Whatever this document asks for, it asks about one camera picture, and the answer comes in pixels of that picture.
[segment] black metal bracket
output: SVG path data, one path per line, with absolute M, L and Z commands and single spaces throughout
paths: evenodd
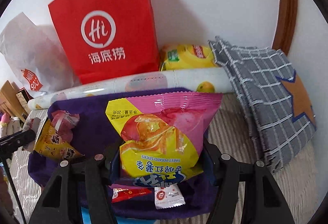
M 92 224 L 116 224 L 106 186 L 113 183 L 113 175 L 119 170 L 114 160 L 122 143 L 120 139 L 103 154 L 83 162 L 62 161 L 42 192 L 30 224 L 82 224 L 78 181 L 85 181 Z M 246 182 L 242 224 L 294 223 L 279 186 L 262 161 L 237 162 L 204 139 L 201 162 L 211 183 L 219 187 L 208 224 L 232 223 L 241 181 Z

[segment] blue fabric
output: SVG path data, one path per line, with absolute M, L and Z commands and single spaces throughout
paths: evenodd
M 91 224 L 89 210 L 81 207 L 83 223 Z M 146 220 L 146 219 L 134 219 L 134 218 L 123 218 L 116 217 L 118 224 L 153 224 L 156 220 Z

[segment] small yellow snack packet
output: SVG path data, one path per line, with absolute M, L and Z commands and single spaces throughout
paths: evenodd
M 42 128 L 41 135 L 34 147 L 41 155 L 56 161 L 70 160 L 81 156 L 69 143 L 64 142 L 48 119 Z
M 211 48 L 198 45 L 165 45 L 161 50 L 161 61 L 161 71 L 219 67 Z

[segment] yellow snack package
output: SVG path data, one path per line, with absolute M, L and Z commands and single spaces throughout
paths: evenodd
M 125 141 L 121 177 L 134 186 L 167 187 L 202 173 L 203 133 L 221 98 L 177 92 L 109 101 L 106 115 Z
M 70 160 L 81 156 L 69 143 L 61 139 L 55 128 L 51 126 L 50 119 L 43 126 L 34 150 L 55 161 Z
M 210 47 L 189 44 L 165 45 L 161 61 L 161 71 L 219 67 Z

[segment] red logo on white bag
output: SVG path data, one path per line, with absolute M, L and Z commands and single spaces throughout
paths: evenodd
M 165 192 L 163 190 L 160 190 L 157 194 L 156 194 L 156 198 L 158 200 L 163 200 L 165 197 Z
M 84 41 L 94 48 L 105 48 L 112 43 L 116 33 L 115 21 L 107 12 L 88 13 L 81 24 Z
M 21 70 L 21 72 L 23 73 L 24 78 L 30 84 L 30 89 L 32 91 L 39 91 L 41 89 L 43 85 L 40 83 L 37 75 L 34 72 L 28 69 L 25 69 L 24 71 Z

